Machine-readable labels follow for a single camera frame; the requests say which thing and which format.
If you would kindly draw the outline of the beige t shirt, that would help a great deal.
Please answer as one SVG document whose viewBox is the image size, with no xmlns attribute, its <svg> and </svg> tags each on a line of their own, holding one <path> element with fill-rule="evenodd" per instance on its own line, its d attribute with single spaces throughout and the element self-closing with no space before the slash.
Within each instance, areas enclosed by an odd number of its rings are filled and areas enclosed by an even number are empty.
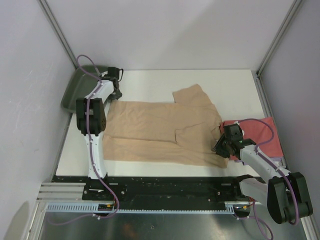
<svg viewBox="0 0 320 240">
<path fill-rule="evenodd" d="M 103 136 L 106 160 L 176 163 L 225 169 L 212 151 L 222 118 L 198 85 L 173 92 L 173 103 L 114 101 Z"/>
</svg>

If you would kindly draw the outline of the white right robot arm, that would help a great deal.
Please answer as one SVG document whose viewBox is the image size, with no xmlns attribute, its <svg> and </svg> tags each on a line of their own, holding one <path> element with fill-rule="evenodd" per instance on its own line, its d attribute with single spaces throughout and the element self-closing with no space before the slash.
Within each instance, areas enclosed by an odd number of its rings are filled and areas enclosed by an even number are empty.
<svg viewBox="0 0 320 240">
<path fill-rule="evenodd" d="M 251 175 L 238 177 L 238 183 L 230 188 L 235 200 L 253 198 L 267 208 L 271 218 L 278 224 L 295 225 L 301 218 L 313 214 L 305 177 L 300 172 L 290 172 L 277 165 L 257 143 L 244 138 L 238 123 L 223 127 L 223 133 L 212 150 L 223 158 L 237 157 L 263 180 L 260 182 Z"/>
</svg>

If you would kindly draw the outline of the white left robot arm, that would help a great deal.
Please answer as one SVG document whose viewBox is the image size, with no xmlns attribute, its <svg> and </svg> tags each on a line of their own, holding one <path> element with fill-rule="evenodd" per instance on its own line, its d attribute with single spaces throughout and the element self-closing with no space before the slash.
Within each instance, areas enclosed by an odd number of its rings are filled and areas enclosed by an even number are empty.
<svg viewBox="0 0 320 240">
<path fill-rule="evenodd" d="M 104 75 L 89 94 L 76 99 L 76 125 L 84 136 L 90 179 L 104 179 L 107 175 L 103 157 L 103 135 L 107 126 L 105 107 L 121 97 L 119 79 Z"/>
</svg>

